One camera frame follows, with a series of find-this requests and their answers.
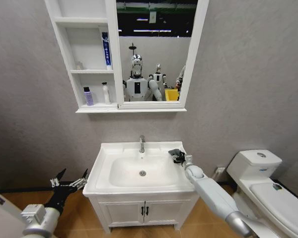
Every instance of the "gray wall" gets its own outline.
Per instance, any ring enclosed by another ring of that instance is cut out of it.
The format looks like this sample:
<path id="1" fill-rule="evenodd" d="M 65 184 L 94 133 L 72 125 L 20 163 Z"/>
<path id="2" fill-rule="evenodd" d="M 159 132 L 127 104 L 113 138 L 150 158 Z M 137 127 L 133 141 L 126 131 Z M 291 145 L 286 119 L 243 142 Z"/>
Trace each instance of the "gray wall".
<path id="1" fill-rule="evenodd" d="M 269 149 L 298 190 L 298 0 L 211 0 L 186 108 L 75 114 L 44 2 L 0 1 L 0 188 L 48 185 L 63 167 L 74 179 L 101 142 L 144 134 L 182 140 L 208 175 L 239 150 Z"/>

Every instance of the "mirror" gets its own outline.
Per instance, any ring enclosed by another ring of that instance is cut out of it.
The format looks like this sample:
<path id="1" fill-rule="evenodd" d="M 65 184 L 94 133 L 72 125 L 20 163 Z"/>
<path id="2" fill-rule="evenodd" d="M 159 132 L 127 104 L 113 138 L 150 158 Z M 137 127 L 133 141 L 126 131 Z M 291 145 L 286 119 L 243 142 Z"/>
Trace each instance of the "mirror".
<path id="1" fill-rule="evenodd" d="M 198 0 L 117 0 L 125 102 L 181 97 Z"/>

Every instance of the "mirror frame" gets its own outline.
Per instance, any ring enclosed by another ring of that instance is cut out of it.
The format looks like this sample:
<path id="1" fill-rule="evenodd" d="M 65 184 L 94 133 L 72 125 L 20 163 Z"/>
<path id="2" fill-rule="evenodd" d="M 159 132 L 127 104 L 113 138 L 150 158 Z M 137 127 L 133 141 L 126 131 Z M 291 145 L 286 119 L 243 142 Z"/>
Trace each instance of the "mirror frame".
<path id="1" fill-rule="evenodd" d="M 106 0 L 106 9 L 108 16 L 108 29 L 110 39 L 110 49 L 112 54 L 117 56 L 112 58 L 116 97 L 118 103 L 118 110 L 127 111 L 132 110 L 135 112 L 181 112 L 186 111 L 185 103 L 187 100 L 189 86 L 192 78 L 193 68 L 198 52 L 200 38 L 202 35 L 203 25 L 209 5 L 209 0 L 198 0 L 196 13 L 194 17 L 193 30 L 191 41 L 188 50 L 188 57 L 186 60 L 185 74 L 183 76 L 183 83 L 181 87 L 181 96 L 179 101 L 141 101 L 141 102 L 125 102 L 123 90 L 123 77 L 120 59 L 120 45 L 118 33 L 118 19 L 116 0 Z"/>

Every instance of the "ceiling light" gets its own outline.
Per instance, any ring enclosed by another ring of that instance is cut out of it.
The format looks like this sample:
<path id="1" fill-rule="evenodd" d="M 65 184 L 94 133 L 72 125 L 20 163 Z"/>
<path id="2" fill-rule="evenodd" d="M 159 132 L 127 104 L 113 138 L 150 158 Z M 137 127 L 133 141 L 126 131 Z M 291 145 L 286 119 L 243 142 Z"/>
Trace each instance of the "ceiling light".
<path id="1" fill-rule="evenodd" d="M 171 32 L 171 30 L 134 30 L 134 32 Z"/>

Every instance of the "cabinet door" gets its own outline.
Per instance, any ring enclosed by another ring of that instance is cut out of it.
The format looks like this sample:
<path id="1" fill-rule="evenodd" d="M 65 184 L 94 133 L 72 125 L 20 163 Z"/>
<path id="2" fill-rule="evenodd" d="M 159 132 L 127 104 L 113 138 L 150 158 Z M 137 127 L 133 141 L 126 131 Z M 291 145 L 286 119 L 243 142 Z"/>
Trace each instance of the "cabinet door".
<path id="1" fill-rule="evenodd" d="M 146 201 L 144 223 L 175 224 L 189 205 L 190 200 Z"/>
<path id="2" fill-rule="evenodd" d="M 110 227 L 134 226 L 144 222 L 144 201 L 100 202 L 99 205 Z"/>

